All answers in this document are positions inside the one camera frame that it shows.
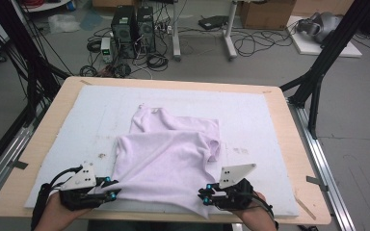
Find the computer tower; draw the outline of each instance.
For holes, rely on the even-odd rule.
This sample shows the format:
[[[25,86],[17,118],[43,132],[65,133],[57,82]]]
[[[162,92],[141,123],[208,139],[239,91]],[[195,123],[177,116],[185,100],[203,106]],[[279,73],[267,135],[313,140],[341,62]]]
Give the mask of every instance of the computer tower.
[[[154,53],[155,49],[155,32],[154,17],[152,7],[140,7],[137,11],[137,23],[141,38],[142,48],[147,53]]]
[[[134,6],[117,6],[111,29],[120,56],[136,58],[140,43]]]

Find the desk leg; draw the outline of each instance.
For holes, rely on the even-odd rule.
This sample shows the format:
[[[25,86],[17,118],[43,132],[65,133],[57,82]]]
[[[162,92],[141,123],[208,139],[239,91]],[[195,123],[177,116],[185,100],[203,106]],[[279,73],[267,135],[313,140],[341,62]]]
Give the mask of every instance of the desk leg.
[[[227,50],[229,50],[230,60],[233,60],[234,58],[237,57],[235,47],[233,46],[233,41],[230,38],[230,33],[232,32],[232,27],[233,27],[233,20],[236,14],[236,8],[237,8],[237,1],[233,0],[230,5],[230,14],[229,14],[229,20],[227,22],[227,28],[226,30],[224,30],[224,38],[225,38]]]
[[[181,61],[181,47],[179,46],[179,34],[178,34],[178,19],[179,15],[177,12],[178,0],[173,1],[173,33],[172,33],[172,47],[173,47],[173,58],[176,61]]]

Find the cardboard box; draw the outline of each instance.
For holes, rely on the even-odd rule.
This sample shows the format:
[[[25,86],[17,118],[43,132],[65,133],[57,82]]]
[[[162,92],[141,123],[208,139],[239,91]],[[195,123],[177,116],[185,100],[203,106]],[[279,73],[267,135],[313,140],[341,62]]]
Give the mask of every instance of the cardboard box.
[[[241,20],[244,28],[284,30],[296,0],[272,0],[264,4],[244,3]]]
[[[115,8],[118,5],[137,6],[138,0],[92,0],[92,5],[96,8]]]
[[[312,16],[316,12],[344,15],[353,2],[354,0],[297,0],[292,15]]]

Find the person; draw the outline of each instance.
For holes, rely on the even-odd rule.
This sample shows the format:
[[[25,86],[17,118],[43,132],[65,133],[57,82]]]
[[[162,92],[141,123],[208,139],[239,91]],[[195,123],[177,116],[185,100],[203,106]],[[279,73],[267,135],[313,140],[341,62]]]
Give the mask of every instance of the person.
[[[257,192],[257,195],[266,201],[266,198],[262,193]],[[47,200],[46,208],[44,209],[43,215],[41,216],[35,231],[65,230],[75,219],[85,215],[90,210],[91,209],[70,211],[61,204],[59,193],[55,192],[51,194]],[[247,210],[231,212],[243,221],[252,231],[276,230],[275,224],[268,213],[262,207],[257,206],[253,202]]]

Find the floor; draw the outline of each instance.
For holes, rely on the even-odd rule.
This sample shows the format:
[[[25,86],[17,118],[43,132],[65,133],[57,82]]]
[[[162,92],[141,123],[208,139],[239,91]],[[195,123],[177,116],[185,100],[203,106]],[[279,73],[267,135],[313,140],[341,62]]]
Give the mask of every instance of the floor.
[[[44,27],[44,20],[54,13],[75,15],[85,22],[85,29],[73,33],[48,34],[46,38],[73,73],[88,64],[87,38],[110,25],[109,17],[87,8],[69,13],[64,9],[37,13],[35,20]],[[185,18],[180,26],[197,28],[195,19]],[[295,46],[273,46],[250,57],[239,56],[233,61],[219,33],[180,34],[182,60],[172,59],[162,72],[137,71],[130,76],[138,79],[228,83],[242,85],[281,86],[306,73],[315,56],[299,55]],[[370,46],[370,40],[361,42]],[[317,121],[317,134],[336,184],[341,192],[356,230],[370,230],[370,48],[353,40],[362,53],[360,59],[339,58],[323,82]],[[54,52],[45,46],[51,63],[64,68]],[[244,50],[252,50],[246,43]],[[10,62],[0,63],[0,138],[26,104],[19,80]],[[27,218],[0,218],[0,230],[28,229]],[[75,221],[67,230],[85,230],[87,222]],[[338,230],[335,222],[318,226],[319,230]],[[281,225],[280,230],[299,230],[294,225]]]

